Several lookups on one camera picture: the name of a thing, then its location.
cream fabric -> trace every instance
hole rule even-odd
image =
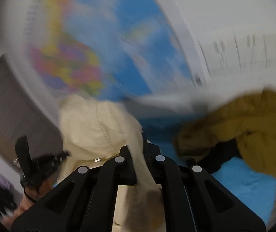
[[[117,215],[118,220],[124,217],[121,231],[158,231],[165,226],[161,190],[142,153],[141,126],[120,104],[71,95],[60,105],[60,131],[71,157],[62,165],[58,182],[79,166],[101,166],[128,145],[138,184],[128,189],[125,207],[117,208],[124,212]]]

beige cloth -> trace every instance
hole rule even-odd
[[[71,157],[62,165],[58,182],[79,166],[101,166],[128,145],[138,184],[126,196],[122,231],[148,232],[163,227],[161,190],[146,165],[142,129],[133,116],[118,103],[71,95],[60,105],[60,131],[64,150]]]

colorful map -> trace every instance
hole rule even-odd
[[[155,0],[42,0],[41,7],[45,40],[30,38],[28,52],[52,89],[118,101],[193,86]]]

blue cloth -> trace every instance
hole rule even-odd
[[[178,157],[171,142],[185,122],[194,121],[198,117],[199,115],[145,118],[139,119],[139,122],[146,138],[158,145],[163,155],[178,165],[187,166],[186,161]],[[265,224],[268,223],[276,197],[274,177],[253,171],[242,159],[235,157],[223,163],[220,170],[212,175]]]
[[[276,179],[253,171],[242,159],[232,158],[212,174],[224,187],[268,223],[276,198]]]

mustard yellow cloth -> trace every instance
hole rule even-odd
[[[200,161],[218,142],[233,138],[252,169],[276,177],[276,92],[238,97],[204,119],[186,124],[174,146],[179,156]]]

